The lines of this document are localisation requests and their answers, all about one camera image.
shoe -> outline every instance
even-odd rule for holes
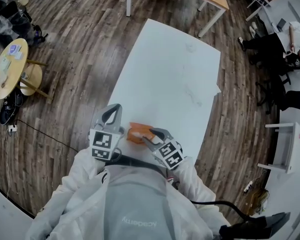
[[[245,48],[245,46],[244,46],[244,40],[243,40],[243,38],[242,37],[238,37],[238,43],[239,43],[239,45],[241,46],[241,49],[242,49],[242,51],[246,51],[247,49]]]
[[[3,106],[0,111],[0,124],[6,125],[16,113],[16,105],[14,99],[7,97],[3,101]]]
[[[258,27],[257,27],[257,24],[255,22],[252,22],[251,23],[251,27],[254,29],[254,30],[257,30]]]
[[[257,64],[257,61],[255,61],[254,58],[253,58],[253,56],[251,56],[251,57],[249,57],[249,63],[251,65],[255,65],[255,64]]]
[[[22,92],[18,88],[15,88],[13,90],[13,92],[14,92],[14,104],[17,107],[21,107],[22,104],[24,103],[24,96],[23,96]]]
[[[252,38],[255,39],[256,38],[256,31],[251,26],[249,27],[249,30],[250,30],[250,34],[251,34]]]

black cable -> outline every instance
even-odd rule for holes
[[[70,149],[76,151],[77,153],[79,152],[78,150],[74,149],[73,147],[71,147],[71,146],[69,146],[69,145],[67,145],[67,144],[64,144],[63,142],[61,142],[61,141],[55,139],[54,137],[49,136],[48,134],[45,134],[44,132],[42,132],[42,131],[40,131],[40,130],[34,128],[34,127],[32,127],[31,125],[27,124],[26,122],[24,122],[24,121],[22,121],[22,120],[20,120],[20,119],[14,120],[13,126],[16,125],[16,122],[17,122],[17,121],[19,121],[19,122],[21,122],[21,123],[24,123],[24,124],[27,125],[28,127],[30,127],[30,128],[32,128],[32,129],[36,130],[37,132],[39,132],[39,133],[41,133],[41,134],[43,134],[43,135],[45,135],[45,136],[47,136],[47,137],[49,137],[49,138],[55,140],[56,142],[59,142],[59,143],[65,145],[66,147],[68,147],[68,148],[70,148]]]
[[[115,150],[119,150],[120,153],[117,152],[113,152],[113,154],[118,154],[118,156],[115,159],[111,159],[109,161],[106,161],[107,163],[115,163],[118,162],[120,160],[120,158],[122,157],[122,151],[120,148],[116,147]]]
[[[232,202],[229,201],[214,201],[214,202],[196,202],[196,201],[191,201],[191,203],[195,204],[195,205],[224,205],[224,206],[229,206],[232,209],[235,210],[235,212],[246,222],[246,221],[253,221],[256,218],[252,218],[246,214],[244,214],[242,211],[239,210],[238,207],[236,207]]]

black shoe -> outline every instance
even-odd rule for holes
[[[22,104],[24,103],[24,95],[22,94],[22,92],[18,88],[15,88],[13,90],[13,92],[14,92],[14,104],[17,107],[21,107]]]
[[[257,64],[257,61],[255,61],[253,57],[250,57],[250,58],[249,58],[249,63],[250,63],[251,65],[255,65],[255,64]]]
[[[16,113],[16,105],[14,102],[14,96],[5,98],[3,101],[3,106],[0,111],[0,124],[6,125]]]
[[[241,49],[242,49],[242,51],[246,51],[247,49],[246,49],[246,47],[244,46],[244,40],[243,40],[243,38],[242,37],[238,37],[238,43],[239,43],[239,45],[241,46]]]

wooden floor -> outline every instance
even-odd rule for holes
[[[250,38],[245,18],[251,12],[244,0],[227,1],[230,11],[201,39],[221,51],[221,93],[214,98],[196,168],[217,199],[243,208],[243,189],[260,176],[257,163],[268,156],[272,133],[264,124],[275,122],[276,113],[266,115],[265,107],[256,106],[261,94],[255,82],[266,77],[249,64],[237,43],[239,35]],[[198,12],[200,4],[199,0],[133,0],[132,16],[126,17],[126,0],[30,0],[27,10],[33,23],[49,36],[30,49],[29,58],[48,63],[41,87],[49,92],[54,83],[55,95],[52,104],[38,94],[31,96],[18,118],[77,150],[86,148],[95,115],[107,105],[146,20],[197,37],[215,12],[210,5]],[[8,191],[6,130],[0,125],[4,193]],[[69,172],[76,152],[23,124],[7,141],[9,197],[35,215]],[[221,210],[230,222],[238,221],[228,208]]]

black bag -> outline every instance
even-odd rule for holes
[[[46,41],[46,37],[48,36],[48,34],[42,36],[42,30],[38,25],[33,25],[33,29],[34,29],[34,38],[33,38],[34,45]]]

